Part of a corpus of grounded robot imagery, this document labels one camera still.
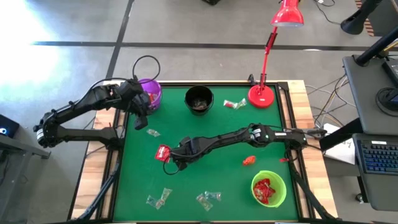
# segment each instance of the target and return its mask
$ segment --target green bowl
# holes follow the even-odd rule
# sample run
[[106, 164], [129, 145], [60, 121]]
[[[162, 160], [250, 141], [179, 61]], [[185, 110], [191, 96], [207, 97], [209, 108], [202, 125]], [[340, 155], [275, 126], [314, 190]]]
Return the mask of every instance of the green bowl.
[[[260, 202], [254, 195], [253, 191], [255, 184], [265, 178], [268, 178], [270, 180], [271, 182], [270, 187], [272, 187], [276, 191], [276, 193], [274, 193], [270, 198], [268, 198], [269, 202], [268, 205]], [[254, 199], [256, 199], [256, 201], [261, 205], [269, 208], [277, 208], [279, 207], [279, 205], [283, 203], [283, 201], [286, 198], [286, 185], [284, 180], [282, 180], [282, 178], [278, 174], [268, 170], [262, 170], [254, 176], [251, 182], [251, 193]]]

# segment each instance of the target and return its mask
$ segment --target black keyboard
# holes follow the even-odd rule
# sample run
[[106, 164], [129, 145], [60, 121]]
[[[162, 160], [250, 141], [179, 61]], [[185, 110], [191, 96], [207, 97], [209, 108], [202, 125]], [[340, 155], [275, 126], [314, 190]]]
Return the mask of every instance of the black keyboard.
[[355, 140], [357, 156], [365, 173], [398, 175], [398, 141]]

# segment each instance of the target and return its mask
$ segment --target white paper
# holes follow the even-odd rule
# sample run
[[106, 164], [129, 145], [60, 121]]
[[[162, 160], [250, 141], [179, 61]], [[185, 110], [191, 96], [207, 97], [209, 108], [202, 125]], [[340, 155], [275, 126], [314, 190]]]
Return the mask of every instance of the white paper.
[[[323, 129], [327, 130], [328, 133], [333, 133], [339, 127], [332, 124], [325, 124]], [[327, 150], [325, 156], [355, 165], [355, 145], [353, 139], [351, 138]]]

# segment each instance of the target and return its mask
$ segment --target green table surface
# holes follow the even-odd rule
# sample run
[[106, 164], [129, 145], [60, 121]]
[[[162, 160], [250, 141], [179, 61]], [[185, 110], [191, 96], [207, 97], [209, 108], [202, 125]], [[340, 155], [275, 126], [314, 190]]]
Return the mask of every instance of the green table surface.
[[[154, 159], [160, 144], [176, 147], [186, 136], [213, 137], [250, 123], [282, 125], [276, 100], [266, 110], [257, 109], [249, 103], [234, 110], [223, 106], [224, 100], [241, 101], [247, 96], [249, 87], [220, 86], [210, 89], [215, 101], [204, 116], [194, 116], [185, 106], [184, 96], [188, 87], [163, 87], [161, 106], [148, 117], [146, 128], [136, 131], [132, 125], [134, 119], [129, 119], [114, 221], [297, 219], [288, 164], [279, 161], [285, 152], [283, 143], [275, 142], [265, 148], [239, 143], [215, 149], [176, 175], [166, 175], [162, 162]], [[146, 133], [148, 129], [154, 129], [161, 135], [155, 138]], [[256, 163], [244, 167], [242, 161], [247, 156], [256, 156]], [[166, 165], [169, 172], [176, 168], [173, 162]], [[273, 171], [285, 181], [287, 196], [279, 208], [263, 207], [252, 196], [251, 181], [260, 170]], [[173, 190], [163, 207], [156, 210], [146, 204], [148, 195], [160, 198], [163, 188]], [[222, 199], [220, 202], [210, 200], [213, 208], [208, 212], [196, 200], [206, 190], [221, 192]]]

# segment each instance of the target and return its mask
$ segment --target gray floor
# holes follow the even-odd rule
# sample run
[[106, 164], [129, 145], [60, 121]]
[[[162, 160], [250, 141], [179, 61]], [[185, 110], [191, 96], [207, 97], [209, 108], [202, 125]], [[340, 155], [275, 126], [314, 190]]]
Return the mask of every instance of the gray floor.
[[[29, 46], [32, 41], [115, 42], [128, 0], [41, 0], [14, 2], [3, 9], [6, 35], [1, 55], [0, 113], [21, 124], [17, 138], [37, 145], [33, 125], [52, 108], [81, 97], [95, 81], [106, 76], [113, 47]], [[278, 1], [221, 0], [211, 7], [200, 0], [135, 0], [124, 42], [171, 42], [213, 44], [265, 44], [272, 27], [269, 21], [278, 10]], [[275, 44], [370, 46], [377, 37], [364, 31], [353, 36], [329, 24], [311, 0], [302, 1], [305, 18], [301, 29], [279, 29]], [[336, 0], [324, 8], [331, 20], [341, 22], [356, 10], [354, 0]], [[349, 51], [273, 50], [269, 57], [270, 80], [302, 79], [322, 86], [344, 74], [341, 59], [358, 54]], [[263, 50], [232, 49], [154, 49], [122, 47], [114, 77], [130, 77], [132, 63], [141, 55], [159, 59], [159, 80], [237, 80], [250, 73], [259, 76]], [[151, 77], [155, 64], [144, 60], [137, 75]], [[353, 102], [346, 85], [340, 92]], [[309, 96], [312, 106], [322, 107], [328, 95]], [[341, 104], [335, 100], [334, 105]], [[352, 106], [333, 114], [347, 123], [358, 115]], [[66, 124], [82, 128], [93, 113]], [[67, 217], [86, 142], [63, 143], [50, 149], [47, 161], [32, 160], [15, 199], [11, 220], [26, 218], [29, 223], [61, 222]], [[330, 179], [339, 216], [352, 221], [393, 221], [398, 213], [377, 212], [360, 205], [352, 195], [359, 192], [352, 177]]]

